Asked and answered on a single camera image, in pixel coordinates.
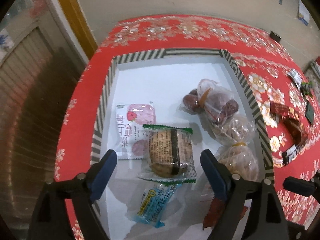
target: wooden door frame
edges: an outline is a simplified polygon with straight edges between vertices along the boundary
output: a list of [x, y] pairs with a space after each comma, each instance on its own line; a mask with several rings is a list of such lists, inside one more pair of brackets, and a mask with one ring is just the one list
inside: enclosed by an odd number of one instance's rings
[[98, 46], [82, 13], [78, 0], [58, 0], [84, 53], [91, 59]]

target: table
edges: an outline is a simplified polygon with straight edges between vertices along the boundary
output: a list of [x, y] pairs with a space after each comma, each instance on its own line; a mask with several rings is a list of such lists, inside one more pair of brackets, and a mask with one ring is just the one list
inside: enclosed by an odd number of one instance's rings
[[[266, 176], [274, 176], [286, 218], [301, 225], [308, 223], [316, 211], [317, 202], [312, 197], [284, 190], [282, 183], [288, 176], [309, 180], [319, 168], [318, 104], [308, 97], [315, 110], [314, 125], [310, 127], [304, 117], [306, 102], [286, 72], [294, 68], [304, 81], [307, 79], [282, 45], [263, 30], [218, 18], [157, 15], [118, 23], [90, 60], [73, 93], [58, 142], [55, 179], [71, 179], [86, 172], [94, 163], [91, 152], [99, 150], [101, 142], [92, 134], [99, 115], [101, 91], [113, 57], [161, 48], [214, 48], [231, 53], [254, 93], [270, 140], [266, 147], [272, 155], [266, 159], [265, 167], [273, 166], [273, 171], [271, 169]], [[292, 138], [281, 122], [271, 118], [270, 101], [295, 108], [309, 133], [307, 145], [288, 166], [283, 166], [281, 152], [293, 144]], [[82, 239], [70, 201], [67, 201], [67, 209], [75, 237]]]

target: blue snack package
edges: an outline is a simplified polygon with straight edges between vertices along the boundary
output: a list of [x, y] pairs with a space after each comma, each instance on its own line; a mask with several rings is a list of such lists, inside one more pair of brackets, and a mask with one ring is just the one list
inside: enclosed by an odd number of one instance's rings
[[165, 186], [155, 183], [151, 189], [145, 189], [138, 213], [133, 218], [134, 221], [153, 225], [155, 228], [164, 226], [161, 217], [165, 206], [180, 184]]

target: screw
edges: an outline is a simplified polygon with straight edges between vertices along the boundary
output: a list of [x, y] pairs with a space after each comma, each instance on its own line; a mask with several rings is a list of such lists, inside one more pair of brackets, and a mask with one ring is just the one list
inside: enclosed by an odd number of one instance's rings
[[77, 179], [84, 179], [85, 178], [85, 173], [79, 173], [78, 175], [77, 175]]
[[271, 185], [271, 180], [270, 179], [264, 179], [263, 182], [267, 185]]
[[47, 183], [48, 185], [52, 184], [52, 183], [53, 183], [53, 179], [48, 179], [46, 183]]
[[239, 180], [241, 177], [240, 177], [239, 174], [234, 173], [234, 174], [232, 174], [232, 178], [233, 178], [234, 180]]

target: poster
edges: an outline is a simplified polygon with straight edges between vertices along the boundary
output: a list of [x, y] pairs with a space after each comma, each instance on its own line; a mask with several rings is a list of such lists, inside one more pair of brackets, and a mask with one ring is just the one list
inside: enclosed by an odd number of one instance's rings
[[304, 4], [299, 0], [299, 13], [298, 18], [300, 21], [302, 21], [306, 26], [309, 24], [310, 20], [310, 13], [308, 9], [304, 6]]
[[3, 60], [4, 56], [9, 52], [13, 47], [14, 42], [9, 36], [9, 33], [6, 29], [0, 31], [0, 62]]

